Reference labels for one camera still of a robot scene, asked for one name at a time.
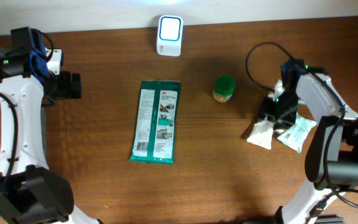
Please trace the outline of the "green lid spice jar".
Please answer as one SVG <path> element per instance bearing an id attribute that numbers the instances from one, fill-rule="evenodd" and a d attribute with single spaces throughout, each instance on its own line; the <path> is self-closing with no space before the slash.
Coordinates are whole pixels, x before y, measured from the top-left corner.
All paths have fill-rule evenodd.
<path id="1" fill-rule="evenodd" d="M 231 99 L 235 87 L 236 81 L 232 76 L 221 75 L 215 81 L 213 98 L 220 103 L 225 103 Z"/>

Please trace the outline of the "white barcode scanner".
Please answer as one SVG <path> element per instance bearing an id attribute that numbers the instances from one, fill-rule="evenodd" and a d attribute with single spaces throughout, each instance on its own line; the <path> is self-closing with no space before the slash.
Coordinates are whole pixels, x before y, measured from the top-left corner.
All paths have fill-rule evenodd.
<path id="1" fill-rule="evenodd" d="M 162 56 L 179 57 L 182 35 L 183 19 L 180 16 L 160 16 L 156 41 L 157 53 Z"/>

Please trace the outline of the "white tube with tan cap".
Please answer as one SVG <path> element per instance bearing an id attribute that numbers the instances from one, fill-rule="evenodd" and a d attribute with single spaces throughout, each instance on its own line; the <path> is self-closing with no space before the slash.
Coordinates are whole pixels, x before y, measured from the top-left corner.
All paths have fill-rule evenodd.
<path id="1" fill-rule="evenodd" d="M 273 138 L 274 123 L 264 119 L 254 124 L 251 134 L 247 138 L 247 142 L 260 146 L 264 149 L 271 150 Z"/>

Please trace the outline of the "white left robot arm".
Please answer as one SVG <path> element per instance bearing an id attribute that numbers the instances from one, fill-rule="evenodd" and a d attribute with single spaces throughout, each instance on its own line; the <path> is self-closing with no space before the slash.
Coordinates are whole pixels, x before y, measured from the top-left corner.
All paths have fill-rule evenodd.
<path id="1" fill-rule="evenodd" d="M 81 77 L 61 70 L 64 54 L 31 27 L 11 30 L 0 54 L 0 217 L 8 223 L 95 223 L 74 203 L 69 182 L 47 164 L 45 109 L 81 98 Z"/>

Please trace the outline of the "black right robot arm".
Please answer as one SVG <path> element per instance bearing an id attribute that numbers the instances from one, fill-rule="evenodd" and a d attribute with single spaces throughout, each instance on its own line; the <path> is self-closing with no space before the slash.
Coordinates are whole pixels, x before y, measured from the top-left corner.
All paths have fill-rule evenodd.
<path id="1" fill-rule="evenodd" d="M 275 99 L 262 100 L 259 121 L 288 129 L 295 124 L 302 100 L 317 129 L 305 157 L 303 185 L 269 222 L 339 222 L 340 218 L 320 215 L 335 200 L 358 208 L 344 198 L 346 193 L 358 193 L 358 114 L 340 97 L 323 67 L 309 67 L 303 60 L 291 58 L 281 66 L 281 75 L 284 91 Z"/>

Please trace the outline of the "green 3M gloves package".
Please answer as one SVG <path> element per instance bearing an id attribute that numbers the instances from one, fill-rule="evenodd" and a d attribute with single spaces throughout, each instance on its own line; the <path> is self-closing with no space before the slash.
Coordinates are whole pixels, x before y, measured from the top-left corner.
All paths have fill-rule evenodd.
<path id="1" fill-rule="evenodd" d="M 131 161 L 174 163 L 175 120 L 180 90 L 179 81 L 141 82 Z"/>

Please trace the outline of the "mint green wipes packet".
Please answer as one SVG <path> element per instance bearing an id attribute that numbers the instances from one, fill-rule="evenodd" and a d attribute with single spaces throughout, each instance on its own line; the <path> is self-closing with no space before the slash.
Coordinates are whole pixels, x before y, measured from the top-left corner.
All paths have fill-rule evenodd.
<path id="1" fill-rule="evenodd" d="M 316 121 L 296 114 L 295 124 L 279 135 L 278 140 L 300 154 L 304 141 L 315 126 Z"/>

